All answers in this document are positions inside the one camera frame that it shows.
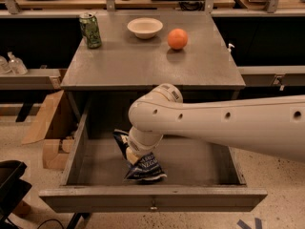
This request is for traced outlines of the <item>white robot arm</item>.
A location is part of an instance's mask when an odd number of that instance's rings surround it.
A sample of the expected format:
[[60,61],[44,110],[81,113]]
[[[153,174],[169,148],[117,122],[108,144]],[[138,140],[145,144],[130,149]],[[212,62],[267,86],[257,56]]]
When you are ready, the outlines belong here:
[[305,161],[302,95],[189,104],[174,85],[164,83],[133,102],[129,121],[132,163],[152,152],[164,135]]

